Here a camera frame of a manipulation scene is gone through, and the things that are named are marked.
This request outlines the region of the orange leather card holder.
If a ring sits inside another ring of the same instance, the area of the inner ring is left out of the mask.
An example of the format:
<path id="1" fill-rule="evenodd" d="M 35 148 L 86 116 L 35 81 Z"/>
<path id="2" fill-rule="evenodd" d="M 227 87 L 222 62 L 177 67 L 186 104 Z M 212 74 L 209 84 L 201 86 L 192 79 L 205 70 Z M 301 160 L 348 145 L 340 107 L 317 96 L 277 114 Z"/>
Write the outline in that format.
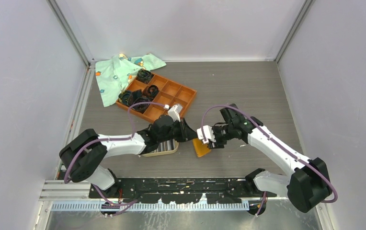
<path id="1" fill-rule="evenodd" d="M 193 147 L 198 158 L 201 158 L 211 152 L 207 144 L 204 144 L 201 140 L 195 138 L 192 140 Z"/>

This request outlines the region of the oval wooden card tray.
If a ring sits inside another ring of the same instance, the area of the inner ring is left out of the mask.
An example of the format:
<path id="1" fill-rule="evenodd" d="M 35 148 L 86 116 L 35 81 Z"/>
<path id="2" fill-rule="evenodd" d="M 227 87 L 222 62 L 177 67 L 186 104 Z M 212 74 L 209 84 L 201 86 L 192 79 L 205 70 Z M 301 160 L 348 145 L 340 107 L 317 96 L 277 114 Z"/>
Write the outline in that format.
<path id="1" fill-rule="evenodd" d="M 152 152 L 141 154 L 144 157 L 154 157 L 161 155 L 173 154 L 177 151 L 179 143 L 176 140 L 168 140 L 159 144 L 158 148 Z"/>

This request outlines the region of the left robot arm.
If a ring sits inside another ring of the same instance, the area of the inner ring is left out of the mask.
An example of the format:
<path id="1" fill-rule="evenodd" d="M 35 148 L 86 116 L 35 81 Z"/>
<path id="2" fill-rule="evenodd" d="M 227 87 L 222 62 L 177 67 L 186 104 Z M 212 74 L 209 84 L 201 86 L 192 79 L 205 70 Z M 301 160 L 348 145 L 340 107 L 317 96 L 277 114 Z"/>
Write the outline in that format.
<path id="1" fill-rule="evenodd" d="M 184 118 L 174 120 L 169 115 L 161 115 L 147 128 L 130 135 L 107 136 L 92 128 L 86 129 L 59 152 L 66 168 L 64 182 L 87 181 L 108 198 L 113 198 L 118 195 L 120 186 L 115 174 L 101 166 L 104 159 L 127 154 L 145 155 L 165 141 L 182 143 L 195 138 L 197 132 Z"/>

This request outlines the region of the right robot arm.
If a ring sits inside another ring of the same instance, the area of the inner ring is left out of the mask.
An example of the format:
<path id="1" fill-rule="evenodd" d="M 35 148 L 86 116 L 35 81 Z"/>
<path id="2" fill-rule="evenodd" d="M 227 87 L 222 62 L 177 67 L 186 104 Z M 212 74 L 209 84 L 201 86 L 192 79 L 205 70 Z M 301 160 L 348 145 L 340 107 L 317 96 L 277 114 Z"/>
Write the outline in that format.
<path id="1" fill-rule="evenodd" d="M 224 119 L 213 126 L 202 125 L 198 138 L 211 149 L 222 149 L 229 140 L 239 139 L 272 160 L 283 174 L 257 169 L 245 177 L 246 191 L 263 201 L 267 193 L 289 199 L 299 211 L 307 213 L 319 203 L 334 203 L 338 194 L 330 182 L 326 163 L 311 159 L 278 139 L 260 120 L 247 115 L 234 103 L 218 105 Z"/>

